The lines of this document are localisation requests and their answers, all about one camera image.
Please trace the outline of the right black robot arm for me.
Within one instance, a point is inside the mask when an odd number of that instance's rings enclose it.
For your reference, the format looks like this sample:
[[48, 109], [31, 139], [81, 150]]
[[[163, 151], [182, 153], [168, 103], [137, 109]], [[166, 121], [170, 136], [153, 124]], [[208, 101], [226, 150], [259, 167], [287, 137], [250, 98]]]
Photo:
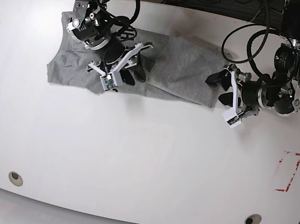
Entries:
[[135, 0], [132, 17], [114, 16], [107, 11], [110, 0], [76, 0], [66, 30], [86, 49], [95, 52], [98, 59], [89, 62], [87, 71], [95, 71], [104, 90], [120, 85], [134, 86], [135, 81], [146, 81], [141, 63], [141, 52], [153, 44], [137, 42], [126, 46], [138, 35], [133, 23], [140, 12], [140, 0]]

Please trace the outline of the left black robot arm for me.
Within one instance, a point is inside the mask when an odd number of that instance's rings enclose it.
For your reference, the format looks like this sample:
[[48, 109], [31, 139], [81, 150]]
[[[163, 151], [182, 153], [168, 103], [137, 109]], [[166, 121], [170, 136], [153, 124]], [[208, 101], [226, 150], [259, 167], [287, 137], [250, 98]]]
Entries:
[[[284, 0], [280, 29], [270, 27], [270, 7], [264, 0], [266, 28], [255, 32], [247, 42], [247, 58], [228, 60], [223, 70], [209, 75], [206, 84], [221, 87], [219, 102], [228, 109], [223, 113], [230, 125], [256, 116], [263, 109], [274, 109], [281, 116], [300, 110], [300, 0]], [[262, 73], [254, 59], [269, 35], [285, 39], [274, 54], [273, 74]]]

